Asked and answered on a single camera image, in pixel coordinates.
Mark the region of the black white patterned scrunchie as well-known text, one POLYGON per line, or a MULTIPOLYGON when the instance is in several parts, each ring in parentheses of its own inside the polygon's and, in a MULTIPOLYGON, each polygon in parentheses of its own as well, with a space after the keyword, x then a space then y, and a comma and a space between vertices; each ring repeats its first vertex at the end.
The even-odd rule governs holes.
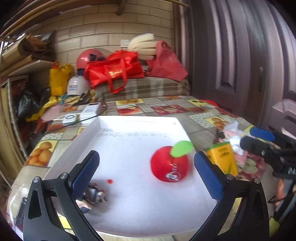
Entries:
POLYGON ((89 183, 83 195, 76 203, 83 214, 88 213, 96 204, 107 202, 105 190, 99 188, 96 183, 89 183))

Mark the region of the yellow bamboo tissue pack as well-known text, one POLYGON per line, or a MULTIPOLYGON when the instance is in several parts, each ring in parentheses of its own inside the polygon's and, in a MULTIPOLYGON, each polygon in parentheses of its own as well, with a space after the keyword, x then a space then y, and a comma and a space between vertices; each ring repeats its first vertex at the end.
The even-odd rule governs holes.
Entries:
POLYGON ((233 176, 238 174, 234 152, 229 142, 211 145, 206 150, 206 155, 224 174, 231 174, 233 176))

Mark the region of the red plush apple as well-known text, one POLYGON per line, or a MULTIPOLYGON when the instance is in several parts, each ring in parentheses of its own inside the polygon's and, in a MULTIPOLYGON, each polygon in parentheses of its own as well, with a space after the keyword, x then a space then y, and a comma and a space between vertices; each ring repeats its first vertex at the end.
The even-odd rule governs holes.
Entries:
POLYGON ((194 149, 192 142, 179 141, 173 146, 157 149, 151 156, 150 166, 153 175, 163 182, 179 182, 189 173, 188 154, 194 149))

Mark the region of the pink fluffy plush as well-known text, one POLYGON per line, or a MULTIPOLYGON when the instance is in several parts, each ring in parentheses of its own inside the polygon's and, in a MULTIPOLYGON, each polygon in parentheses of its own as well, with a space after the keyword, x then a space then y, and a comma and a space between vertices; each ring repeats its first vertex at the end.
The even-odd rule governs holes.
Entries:
POLYGON ((247 160, 247 151, 243 150, 240 146, 242 136, 231 130, 223 130, 222 133, 224 134, 223 140, 225 142, 229 142, 231 145, 237 168, 240 171, 244 167, 247 160))

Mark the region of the brown beige braided scrunchie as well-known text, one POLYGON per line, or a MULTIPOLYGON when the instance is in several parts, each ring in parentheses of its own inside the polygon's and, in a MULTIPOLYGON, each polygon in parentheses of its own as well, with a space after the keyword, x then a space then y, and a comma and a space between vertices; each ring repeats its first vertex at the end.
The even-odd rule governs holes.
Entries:
POLYGON ((224 131, 219 130, 219 129, 216 130, 216 139, 215 139, 215 141, 217 143, 227 142, 229 140, 229 137, 230 137, 229 134, 225 133, 224 131))

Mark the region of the fruit pattern tablecloth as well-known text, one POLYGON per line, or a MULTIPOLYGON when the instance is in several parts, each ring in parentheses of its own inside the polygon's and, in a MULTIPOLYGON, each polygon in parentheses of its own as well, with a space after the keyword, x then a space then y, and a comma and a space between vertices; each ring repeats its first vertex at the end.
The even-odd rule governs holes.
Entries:
MULTIPOLYGON (((76 125, 63 127, 62 120, 70 113, 79 114, 85 109, 85 105, 78 107, 51 108, 42 116, 45 125, 45 134, 34 148, 37 149, 45 142, 51 142, 52 156, 49 167, 53 166, 62 153, 69 147, 88 125, 77 123, 76 125)), ((209 100, 199 100, 192 96, 167 96, 151 97, 107 102, 107 110, 104 115, 121 116, 161 116, 177 118, 183 129, 194 143, 197 149, 205 149, 216 142, 218 124, 238 121, 238 129, 248 132, 251 123, 220 108, 209 100)), ((28 184, 33 174, 37 172, 35 166, 26 165, 15 180, 6 207, 6 218, 13 230, 22 228, 22 211, 25 205, 23 198, 28 195, 28 184)))

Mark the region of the white cardboard tray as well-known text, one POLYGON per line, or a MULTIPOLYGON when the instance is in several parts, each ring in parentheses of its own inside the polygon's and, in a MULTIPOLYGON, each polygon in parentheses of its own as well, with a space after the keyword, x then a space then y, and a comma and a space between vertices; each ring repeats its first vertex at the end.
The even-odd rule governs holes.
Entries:
POLYGON ((199 174, 191 168, 183 180, 167 183, 150 168, 157 149, 188 139, 177 118, 101 116, 74 139, 46 178, 69 172, 95 150, 100 163, 92 182, 107 195, 86 214, 96 231, 126 237, 191 232, 216 205, 199 174))

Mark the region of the white round device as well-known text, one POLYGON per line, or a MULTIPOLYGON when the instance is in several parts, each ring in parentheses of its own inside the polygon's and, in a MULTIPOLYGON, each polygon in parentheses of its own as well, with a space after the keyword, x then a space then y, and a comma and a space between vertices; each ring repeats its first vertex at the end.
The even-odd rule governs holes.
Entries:
POLYGON ((79 114, 77 113, 69 113, 66 114, 62 120, 63 126, 68 126, 70 124, 74 124, 79 120, 79 114))

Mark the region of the white power bank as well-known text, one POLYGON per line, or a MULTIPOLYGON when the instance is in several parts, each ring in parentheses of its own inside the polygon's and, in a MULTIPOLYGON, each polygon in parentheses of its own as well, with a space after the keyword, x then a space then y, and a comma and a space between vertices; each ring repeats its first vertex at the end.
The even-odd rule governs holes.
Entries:
POLYGON ((87 118, 93 118, 94 116, 100 114, 101 107, 102 107, 102 103, 101 102, 90 103, 79 114, 79 118, 81 120, 84 120, 84 119, 87 119, 87 118))

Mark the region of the plaid covered sofa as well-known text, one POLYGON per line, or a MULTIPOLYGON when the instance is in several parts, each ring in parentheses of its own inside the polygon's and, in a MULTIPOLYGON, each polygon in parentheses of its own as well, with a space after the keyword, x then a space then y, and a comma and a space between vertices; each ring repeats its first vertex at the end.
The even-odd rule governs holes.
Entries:
POLYGON ((151 98, 162 96, 189 96, 191 87, 188 80, 180 82, 168 78, 144 77, 128 79, 127 84, 119 93, 110 92, 106 83, 95 88, 95 97, 100 102, 128 100, 138 98, 151 98))

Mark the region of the red fabric bag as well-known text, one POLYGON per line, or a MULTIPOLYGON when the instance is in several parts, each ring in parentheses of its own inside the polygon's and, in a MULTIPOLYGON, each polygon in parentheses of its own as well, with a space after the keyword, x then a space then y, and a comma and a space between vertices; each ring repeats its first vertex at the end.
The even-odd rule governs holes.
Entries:
POLYGON ((153 60, 147 60, 147 65, 149 77, 168 78, 181 82, 188 76, 186 69, 165 41, 157 42, 156 56, 153 60))

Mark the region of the white helmet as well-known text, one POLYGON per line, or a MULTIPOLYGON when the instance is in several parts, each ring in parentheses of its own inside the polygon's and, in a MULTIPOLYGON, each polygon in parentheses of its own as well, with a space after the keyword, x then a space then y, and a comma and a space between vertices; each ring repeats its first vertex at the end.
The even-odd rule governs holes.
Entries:
POLYGON ((90 83, 83 76, 76 75, 70 78, 67 85, 67 95, 82 95, 91 89, 90 83))

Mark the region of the yellow bag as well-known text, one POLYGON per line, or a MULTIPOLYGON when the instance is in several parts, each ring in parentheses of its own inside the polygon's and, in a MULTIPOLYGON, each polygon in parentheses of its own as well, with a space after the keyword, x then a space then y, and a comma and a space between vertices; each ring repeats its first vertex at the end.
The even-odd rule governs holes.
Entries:
POLYGON ((64 95, 67 91, 68 80, 73 76, 73 73, 73 66, 71 64, 61 65, 57 61, 53 63, 49 73, 51 95, 64 95))

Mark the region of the cream foam roll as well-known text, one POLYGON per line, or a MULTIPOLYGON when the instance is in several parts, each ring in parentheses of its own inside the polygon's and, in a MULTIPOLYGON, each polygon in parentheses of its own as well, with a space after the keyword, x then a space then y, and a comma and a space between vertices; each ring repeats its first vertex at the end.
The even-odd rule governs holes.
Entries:
POLYGON ((157 41, 154 34, 147 33, 134 37, 130 40, 127 50, 137 52, 140 60, 153 60, 156 56, 157 41))

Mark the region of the red helmet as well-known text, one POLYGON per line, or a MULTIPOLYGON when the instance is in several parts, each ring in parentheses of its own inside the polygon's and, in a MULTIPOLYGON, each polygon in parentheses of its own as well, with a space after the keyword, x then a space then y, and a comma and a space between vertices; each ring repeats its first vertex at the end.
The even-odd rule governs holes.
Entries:
POLYGON ((88 48, 80 53, 76 60, 76 68, 85 68, 90 61, 97 61, 98 58, 105 59, 111 51, 102 48, 88 48))

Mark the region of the shiny red tote bag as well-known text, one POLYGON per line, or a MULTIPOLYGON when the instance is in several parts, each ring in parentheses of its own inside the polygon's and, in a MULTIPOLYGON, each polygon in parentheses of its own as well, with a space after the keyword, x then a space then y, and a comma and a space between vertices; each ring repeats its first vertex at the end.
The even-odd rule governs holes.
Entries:
POLYGON ((113 94, 123 90, 130 78, 143 77, 138 53, 125 50, 115 51, 105 60, 88 62, 84 70, 84 78, 92 87, 106 83, 113 94))

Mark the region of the wooden shelf unit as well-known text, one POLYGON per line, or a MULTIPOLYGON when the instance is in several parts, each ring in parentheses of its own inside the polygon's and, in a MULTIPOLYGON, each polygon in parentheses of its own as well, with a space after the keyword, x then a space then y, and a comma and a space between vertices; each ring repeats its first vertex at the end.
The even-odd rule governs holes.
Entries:
POLYGON ((23 161, 28 157, 32 127, 16 114, 18 98, 26 87, 29 76, 51 68, 55 61, 54 39, 56 31, 43 34, 22 34, 6 38, 1 52, 1 85, 6 87, 9 126, 13 141, 23 161))

